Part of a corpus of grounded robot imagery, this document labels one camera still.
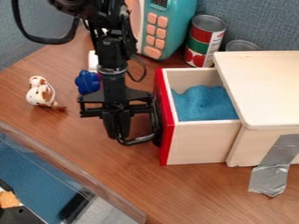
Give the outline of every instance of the soup can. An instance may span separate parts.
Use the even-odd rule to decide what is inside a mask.
[[[193,67],[211,67],[213,54],[220,48],[226,24],[218,17],[198,15],[191,21],[184,60]]]

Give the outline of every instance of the wooden box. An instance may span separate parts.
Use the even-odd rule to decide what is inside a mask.
[[[163,118],[161,165],[217,163],[226,160],[240,130],[239,120],[180,122],[171,89],[183,93],[197,85],[222,85],[215,68],[169,68],[156,71]]]
[[[156,71],[161,165],[258,165],[280,135],[299,133],[298,51],[216,52],[214,58],[215,68]],[[240,119],[180,122],[170,90],[197,85],[223,85]]]

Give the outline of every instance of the tin can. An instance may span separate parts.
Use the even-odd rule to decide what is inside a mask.
[[[210,15],[198,15],[191,22],[184,59],[193,67],[211,67],[213,54],[220,48],[226,24]]]
[[[260,51],[261,49],[246,40],[236,39],[227,43],[226,52],[245,52],[245,51]]]

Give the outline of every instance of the wooden desk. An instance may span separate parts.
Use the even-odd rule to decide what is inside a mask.
[[[73,80],[79,70],[87,68],[90,49],[89,37],[80,29],[72,43],[46,46],[2,71],[0,119],[132,202],[148,215],[149,223],[298,222],[298,165],[290,169],[285,193],[270,199],[247,191],[251,168],[228,168],[225,164],[162,167],[157,147],[151,143],[121,146],[107,137],[101,120],[81,119]],[[151,90],[156,67],[186,66],[181,59],[148,62],[146,80],[141,84],[128,80],[129,86]],[[141,72],[134,62],[130,67],[133,75]],[[68,107],[66,113],[34,108],[25,101],[28,78],[32,75],[45,76],[52,83],[59,102]],[[136,116],[134,121],[139,125],[135,125],[133,135],[149,130],[145,116]],[[60,169],[68,172],[67,167]]]

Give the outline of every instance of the gray cubicle wall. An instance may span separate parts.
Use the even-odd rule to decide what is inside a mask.
[[[72,18],[55,10],[47,0],[20,0],[24,25],[32,34],[57,38],[69,29]],[[0,1],[0,70],[42,45],[26,40],[17,29],[10,0]]]
[[[299,50],[299,0],[199,0],[198,13],[226,21],[224,44],[244,39],[264,50]]]

